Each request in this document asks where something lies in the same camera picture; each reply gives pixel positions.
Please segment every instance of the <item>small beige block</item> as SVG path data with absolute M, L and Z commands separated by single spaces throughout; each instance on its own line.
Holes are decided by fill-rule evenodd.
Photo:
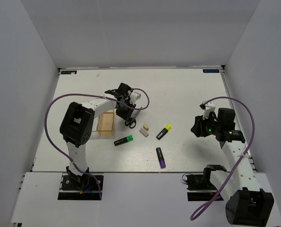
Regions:
M 144 137 L 149 136 L 149 134 L 143 128 L 140 129 L 140 133 L 143 134 Z
M 143 125 L 143 128 L 144 128 L 146 131 L 149 130 L 149 127 L 148 127 L 146 124 Z

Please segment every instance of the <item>white platform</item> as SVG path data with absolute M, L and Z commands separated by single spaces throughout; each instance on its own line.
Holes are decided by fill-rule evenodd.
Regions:
M 202 101 L 226 96 L 219 73 L 203 73 L 201 69 L 108 69 L 78 70 L 76 75 L 60 75 L 54 97 L 66 93 L 102 95 L 123 82 L 144 89 L 150 106 L 137 117 L 137 126 L 129 129 L 118 116 L 115 136 L 108 140 L 90 140 L 86 158 L 90 172 L 201 172 L 207 164 L 221 164 L 230 169 L 226 157 L 214 137 L 197 138 L 190 132 L 194 118 L 202 115 Z M 53 141 L 64 151 L 67 147 L 59 128 L 68 105 L 82 103 L 86 97 L 66 97 L 52 106 L 48 129 Z M 137 106 L 145 106 L 143 95 Z M 215 101 L 217 107 L 229 107 L 228 100 Z M 149 126 L 145 138 L 138 131 Z M 167 125 L 172 130 L 160 141 L 155 137 Z M 115 147 L 114 140 L 133 135 L 134 141 Z M 160 169 L 156 147 L 161 147 L 166 165 Z M 48 142 L 45 134 L 39 143 L 33 171 L 65 172 L 68 160 Z
M 104 175 L 102 201 L 58 201 L 62 173 L 26 173 L 11 222 L 22 227 L 231 227 L 224 201 L 190 221 L 203 202 L 188 201 L 182 174 Z M 271 192 L 265 174 L 255 176 Z M 281 226 L 276 202 L 267 226 Z

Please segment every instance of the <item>white enclosure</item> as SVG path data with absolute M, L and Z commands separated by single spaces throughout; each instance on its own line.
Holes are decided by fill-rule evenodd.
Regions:
M 259 0 L 22 0 L 55 64 L 224 65 Z

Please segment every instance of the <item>purple cable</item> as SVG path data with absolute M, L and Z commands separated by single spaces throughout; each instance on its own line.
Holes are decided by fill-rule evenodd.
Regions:
M 49 133 L 48 133 L 48 127 L 47 127 L 47 119 L 48 119 L 48 113 L 50 111 L 50 108 L 51 106 L 59 99 L 61 98 L 64 98 L 64 97 L 68 97 L 68 96 L 86 96 L 86 97 L 94 97 L 94 98 L 105 98 L 105 99 L 108 99 L 108 100 L 112 100 L 112 101 L 115 101 L 117 103 L 120 103 L 120 104 L 123 104 L 124 106 L 126 106 L 127 108 L 129 109 L 132 109 L 132 110 L 144 110 L 144 109 L 147 109 L 149 104 L 150 104 L 150 99 L 149 99 L 149 96 L 148 94 L 143 90 L 143 89 L 140 89 L 140 88 L 134 88 L 133 90 L 138 90 L 138 91 L 142 91 L 145 96 L 147 97 L 147 100 L 148 100 L 148 104 L 144 107 L 144 108 L 132 108 L 132 107 L 129 107 L 128 105 L 126 105 L 125 103 L 121 102 L 121 101 L 118 101 L 117 99 L 115 98 L 110 98 L 110 97 L 104 97 L 104 96 L 96 96 L 96 95 L 87 95 L 87 94 L 80 94 L 80 93 L 71 93 L 71 94 L 65 94 L 65 95 L 62 95 L 62 96 L 59 96 L 57 98 L 55 98 L 47 107 L 47 110 L 46 110 L 46 113 L 45 113 L 45 118 L 44 118 L 44 130 L 45 130 L 45 134 L 47 136 L 47 139 L 49 140 L 49 142 L 51 143 L 51 145 L 57 149 L 59 152 L 61 152 L 64 156 L 66 156 L 70 162 L 72 162 L 73 166 L 76 168 L 77 171 L 79 171 L 80 173 L 82 174 L 86 174 L 86 175 L 89 175 L 91 177 L 93 177 L 95 179 L 95 182 L 96 184 L 98 185 L 98 191 L 99 191 L 99 198 L 100 200 L 102 200 L 102 193 L 101 193 L 101 187 L 99 186 L 99 182 L 97 180 L 97 178 L 90 174 L 90 173 L 86 173 L 86 172 L 83 172 L 81 171 L 77 165 L 73 162 L 73 159 L 67 155 L 65 152 L 63 152 L 60 148 L 58 148 L 58 146 L 55 145 L 55 143 L 52 141 L 52 139 L 50 138 L 49 136 Z
M 240 100 L 238 100 L 238 99 L 236 99 L 236 98 L 220 96 L 220 97 L 212 98 L 212 99 L 210 99 L 210 100 L 204 102 L 203 104 L 206 105 L 208 102 L 211 102 L 211 101 L 213 101 L 213 100 L 215 100 L 215 99 L 221 99 L 221 98 L 231 99 L 231 100 L 234 100 L 234 101 L 240 103 L 241 105 L 243 105 L 243 106 L 246 108 L 246 110 L 247 110 L 247 111 L 249 112 L 249 114 L 250 114 L 251 121 L 252 121 L 252 128 L 253 128 L 253 129 L 252 129 L 252 135 L 251 135 L 251 139 L 250 139 L 250 141 L 249 141 L 249 144 L 248 144 L 248 146 L 246 147 L 245 151 L 243 152 L 243 154 L 245 155 L 245 154 L 248 152 L 248 150 L 249 150 L 249 148 L 250 148 L 250 146 L 251 146 L 251 144 L 252 144 L 252 142 L 253 142 L 253 138 L 254 138 L 255 123 L 254 123 L 253 115 L 252 115 L 250 109 L 249 109 L 243 102 L 241 102 Z M 233 175 L 235 169 L 237 168 L 238 164 L 241 162 L 242 159 L 243 159 L 243 156 L 240 156 L 240 158 L 237 160 L 237 162 L 235 163 L 235 165 L 234 165 L 233 168 L 231 169 L 231 172 L 230 172 L 229 175 L 227 176 L 225 182 L 224 182 L 224 183 L 222 184 L 222 186 L 218 189 L 218 191 L 215 193 L 215 195 L 212 197 L 212 199 L 211 199 L 210 201 L 204 203 L 203 205 L 201 205 L 199 208 L 197 208 L 197 209 L 193 212 L 193 214 L 192 214 L 191 217 L 190 217 L 190 220 L 191 220 L 191 221 L 197 219 L 197 218 L 198 218 L 198 217 L 215 201 L 215 200 L 217 200 L 217 199 L 219 198 L 221 191 L 224 189 L 224 187 L 226 186 L 226 184 L 227 184 L 228 181 L 230 180 L 231 176 Z

